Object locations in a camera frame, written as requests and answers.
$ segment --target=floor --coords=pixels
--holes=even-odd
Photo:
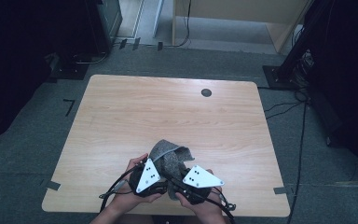
[[[135,18],[134,12],[139,11],[138,5],[134,3],[140,0],[120,1],[123,13],[123,22],[126,16]],[[158,1],[144,1],[139,23],[135,27],[134,36],[119,35],[118,39],[128,38],[129,43],[133,43],[135,38],[141,38],[140,43],[145,45],[157,45],[162,42],[164,46],[172,45],[172,1],[164,1],[164,5],[159,17],[156,36],[153,36],[154,23],[158,12]],[[186,18],[176,18],[176,38],[175,44],[182,43],[186,37]],[[301,29],[297,26],[295,34]],[[122,24],[122,30],[129,30],[126,24]],[[277,54],[269,32],[264,22],[252,21],[227,21],[215,19],[189,19],[189,40],[184,44],[188,49],[213,49],[222,51],[242,51],[252,53]],[[280,54],[287,55],[292,47],[291,37],[289,37],[285,47]]]

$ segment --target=white plastic piece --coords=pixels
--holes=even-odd
[[[138,187],[136,187],[136,192],[140,193],[144,191],[144,189],[149,188],[160,179],[161,177],[159,177],[156,166],[153,164],[152,160],[147,159],[144,171],[142,172],[141,179],[138,183]]]
[[[208,171],[195,165],[183,179],[183,183],[197,189],[211,188],[225,185],[225,182]]]

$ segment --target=human hand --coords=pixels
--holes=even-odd
[[[211,193],[209,194],[208,198],[217,202],[221,203],[220,200],[220,192],[217,191],[217,189],[212,188]],[[183,196],[181,193],[176,192],[175,196],[179,199],[180,204],[190,209],[194,212],[194,214],[197,216],[197,218],[202,222],[202,224],[220,224],[220,223],[226,223],[223,215],[222,210],[220,207],[216,206],[216,204],[204,202],[199,204],[191,204],[185,196]]]
[[[147,158],[147,153],[145,153],[141,157],[130,159],[125,172],[132,169],[132,167],[134,167],[136,164],[141,162],[144,158]],[[130,179],[130,175],[131,173],[127,174],[125,177],[123,177],[123,180]],[[117,194],[113,198],[112,202],[109,205],[107,205],[104,208],[104,210],[101,212],[101,214],[98,215],[91,223],[98,223],[98,224],[113,223],[115,220],[118,219],[118,217],[129,212],[130,210],[135,208],[138,204],[152,203],[159,197],[161,197],[161,194],[159,193],[147,196],[145,198],[134,195],[131,192],[131,188],[128,182],[126,181],[126,183],[117,191]]]

